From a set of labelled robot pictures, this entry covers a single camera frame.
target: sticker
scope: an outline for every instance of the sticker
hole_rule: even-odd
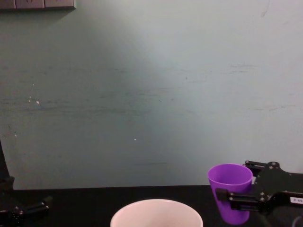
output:
[[[303,198],[290,197],[290,202],[303,205]]]

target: light blue wall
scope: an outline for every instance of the light blue wall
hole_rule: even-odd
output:
[[[302,172],[302,8],[79,0],[1,14],[0,136],[16,188],[207,184],[211,166],[246,159]]]

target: table surface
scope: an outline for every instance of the table surface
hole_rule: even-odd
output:
[[[57,190],[15,190],[11,196],[25,205],[53,196],[53,207],[46,219],[31,227],[109,227],[112,216],[123,206],[145,199],[169,199],[194,208],[205,227],[228,227],[220,217],[210,186],[157,186]],[[290,227],[302,210],[278,208],[264,217],[251,212],[242,227]]]

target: purple cup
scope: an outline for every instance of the purple cup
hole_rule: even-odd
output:
[[[250,217],[249,211],[232,210],[229,202],[217,199],[216,188],[227,189],[230,192],[249,192],[253,174],[250,169],[238,164],[220,164],[208,171],[208,180],[213,190],[219,212],[223,220],[231,225],[241,225]]]

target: electrical outlet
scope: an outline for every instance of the electrical outlet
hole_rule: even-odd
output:
[[[45,7],[75,7],[74,0],[45,0]]]
[[[15,9],[15,0],[0,0],[0,9]]]
[[[18,9],[44,8],[44,0],[15,0]]]

